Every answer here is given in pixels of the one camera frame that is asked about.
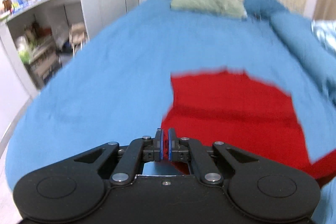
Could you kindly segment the red knit sweater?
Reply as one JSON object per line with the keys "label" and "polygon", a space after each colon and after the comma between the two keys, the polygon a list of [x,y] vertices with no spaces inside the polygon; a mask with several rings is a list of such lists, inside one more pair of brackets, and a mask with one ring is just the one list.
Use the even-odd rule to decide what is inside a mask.
{"label": "red knit sweater", "polygon": [[320,186],[335,177],[335,152],[309,160],[291,96],[246,73],[201,72],[171,76],[173,103],[164,130],[204,145],[223,141],[303,170]]}

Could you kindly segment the blue bed sheet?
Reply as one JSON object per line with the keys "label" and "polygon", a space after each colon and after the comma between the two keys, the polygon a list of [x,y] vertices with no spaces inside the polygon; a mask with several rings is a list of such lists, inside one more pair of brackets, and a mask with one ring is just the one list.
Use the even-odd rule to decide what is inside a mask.
{"label": "blue bed sheet", "polygon": [[[6,157],[23,223],[335,223],[335,177],[320,186],[303,170],[223,141],[258,162],[207,185],[169,161],[169,129],[161,123],[173,103],[171,76],[224,70],[291,96],[311,162],[335,152],[335,103],[269,20],[170,4],[147,0],[102,30],[29,106]],[[145,163],[130,184],[112,185],[74,161],[110,141],[126,146],[155,137],[159,128],[163,160]]]}

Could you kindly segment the beige bag on floor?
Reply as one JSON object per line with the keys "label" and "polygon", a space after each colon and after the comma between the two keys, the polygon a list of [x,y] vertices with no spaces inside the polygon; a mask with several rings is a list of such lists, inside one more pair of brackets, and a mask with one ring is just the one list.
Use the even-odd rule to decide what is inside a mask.
{"label": "beige bag on floor", "polygon": [[73,24],[69,30],[69,42],[72,47],[73,54],[75,54],[77,46],[80,46],[80,49],[82,49],[86,40],[87,32],[84,22]]}

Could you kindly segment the white desk shelf unit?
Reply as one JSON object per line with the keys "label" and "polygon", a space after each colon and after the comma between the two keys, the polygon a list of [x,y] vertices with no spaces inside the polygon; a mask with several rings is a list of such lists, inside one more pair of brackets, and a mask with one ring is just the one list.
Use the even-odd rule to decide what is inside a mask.
{"label": "white desk shelf unit", "polygon": [[46,35],[53,42],[68,39],[74,21],[66,7],[73,4],[81,6],[81,21],[84,22],[88,38],[94,38],[102,29],[99,0],[38,0],[1,23],[2,46],[24,90],[31,98],[37,96],[38,89],[22,63],[14,41],[24,34],[25,26],[32,26],[33,23],[39,25],[39,34]]}

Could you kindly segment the rolled blue duvet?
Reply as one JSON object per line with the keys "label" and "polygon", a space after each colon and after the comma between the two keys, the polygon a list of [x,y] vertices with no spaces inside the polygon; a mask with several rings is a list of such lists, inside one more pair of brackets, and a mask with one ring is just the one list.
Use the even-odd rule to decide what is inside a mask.
{"label": "rolled blue duvet", "polygon": [[279,11],[270,16],[269,22],[319,91],[335,103],[335,57],[312,33],[311,21],[299,14]]}

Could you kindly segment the green pillow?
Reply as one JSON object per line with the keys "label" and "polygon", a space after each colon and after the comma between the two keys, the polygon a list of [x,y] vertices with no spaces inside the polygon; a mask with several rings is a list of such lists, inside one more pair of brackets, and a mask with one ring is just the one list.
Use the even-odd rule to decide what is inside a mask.
{"label": "green pillow", "polygon": [[235,19],[247,17],[241,0],[171,0],[170,7],[174,10],[228,16]]}

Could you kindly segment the dark blue pillow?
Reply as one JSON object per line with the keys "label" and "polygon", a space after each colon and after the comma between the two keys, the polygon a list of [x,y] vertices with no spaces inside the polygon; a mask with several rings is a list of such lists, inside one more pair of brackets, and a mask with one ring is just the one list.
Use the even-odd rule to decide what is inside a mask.
{"label": "dark blue pillow", "polygon": [[278,0],[244,0],[244,8],[248,15],[262,20],[269,20],[276,12],[288,12]]}

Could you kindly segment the light blue blanket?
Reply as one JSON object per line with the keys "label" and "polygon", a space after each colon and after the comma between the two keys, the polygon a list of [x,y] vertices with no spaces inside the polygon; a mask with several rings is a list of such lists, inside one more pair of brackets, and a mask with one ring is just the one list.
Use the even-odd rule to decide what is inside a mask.
{"label": "light blue blanket", "polygon": [[336,51],[336,21],[335,20],[313,20],[311,22],[311,31],[321,46],[325,50],[335,55]]}

